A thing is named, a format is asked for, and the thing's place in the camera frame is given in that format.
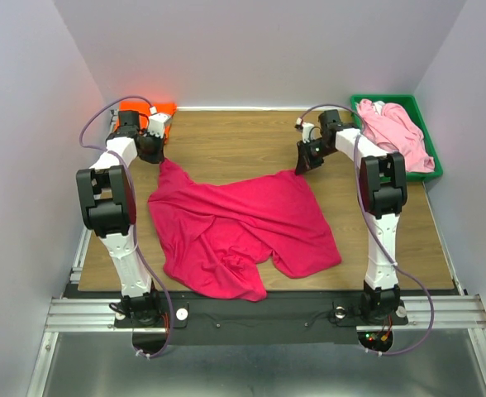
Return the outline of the magenta t-shirt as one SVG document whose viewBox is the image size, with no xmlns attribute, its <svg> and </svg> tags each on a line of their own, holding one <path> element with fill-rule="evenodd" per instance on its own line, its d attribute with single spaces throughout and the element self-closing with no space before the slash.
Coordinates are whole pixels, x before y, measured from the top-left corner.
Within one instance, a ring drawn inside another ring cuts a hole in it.
<svg viewBox="0 0 486 397">
<path fill-rule="evenodd" d="M 291 170 L 212 185 L 165 160 L 147 206 L 165 274 L 209 298 L 265 299 L 258 265 L 267 260 L 292 279 L 341 263 L 312 189 Z"/>
</svg>

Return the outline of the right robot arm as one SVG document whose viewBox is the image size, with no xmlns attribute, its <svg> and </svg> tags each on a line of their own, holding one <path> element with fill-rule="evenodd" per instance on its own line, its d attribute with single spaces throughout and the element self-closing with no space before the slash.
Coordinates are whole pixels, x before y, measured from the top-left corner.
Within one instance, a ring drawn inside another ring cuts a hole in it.
<svg viewBox="0 0 486 397">
<path fill-rule="evenodd" d="M 407 176 L 401 153 L 388 152 L 365 136 L 365 127 L 345 123 L 336 110 L 318 116 L 318 124 L 299 117 L 295 129 L 297 175 L 321 166 L 328 155 L 340 152 L 354 164 L 356 196 L 368 229 L 368 266 L 360 296 L 359 313 L 369 323 L 395 313 L 400 305 L 396 261 L 396 235 L 407 202 Z"/>
</svg>

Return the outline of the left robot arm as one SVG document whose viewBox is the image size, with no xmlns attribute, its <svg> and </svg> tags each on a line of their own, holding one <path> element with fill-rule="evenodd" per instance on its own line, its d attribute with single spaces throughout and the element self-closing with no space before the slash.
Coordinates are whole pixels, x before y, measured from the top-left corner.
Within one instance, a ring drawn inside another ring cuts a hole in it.
<svg viewBox="0 0 486 397">
<path fill-rule="evenodd" d="M 120 301 L 111 303 L 110 309 L 117 320 L 129 321 L 132 327 L 152 327 L 162 320 L 163 307 L 137 245 L 136 197 L 128 171 L 136 158 L 151 164 L 164 161 L 164 129 L 171 116 L 152 114 L 143 127 L 143 114 L 136 110 L 113 115 L 117 126 L 102 154 L 76 174 L 79 204 L 85 227 L 106 247 L 121 283 Z"/>
</svg>

